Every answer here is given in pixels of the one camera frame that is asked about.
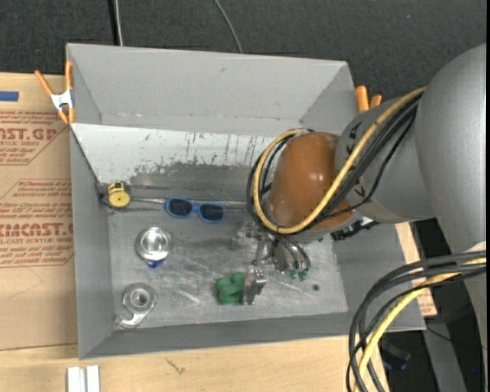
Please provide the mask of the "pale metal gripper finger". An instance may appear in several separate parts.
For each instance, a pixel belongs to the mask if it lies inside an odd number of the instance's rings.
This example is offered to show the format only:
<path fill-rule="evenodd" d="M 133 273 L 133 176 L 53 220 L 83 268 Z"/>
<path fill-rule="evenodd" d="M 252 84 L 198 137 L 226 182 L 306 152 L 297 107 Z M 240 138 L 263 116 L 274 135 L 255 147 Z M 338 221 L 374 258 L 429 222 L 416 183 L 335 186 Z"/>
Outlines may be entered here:
<path fill-rule="evenodd" d="M 230 246 L 232 249 L 255 248 L 261 234 L 261 229 L 257 225 L 244 224 L 232 236 Z"/>
<path fill-rule="evenodd" d="M 256 296 L 260 295 L 267 284 L 263 269 L 250 269 L 245 276 L 243 283 L 243 302 L 253 305 Z"/>

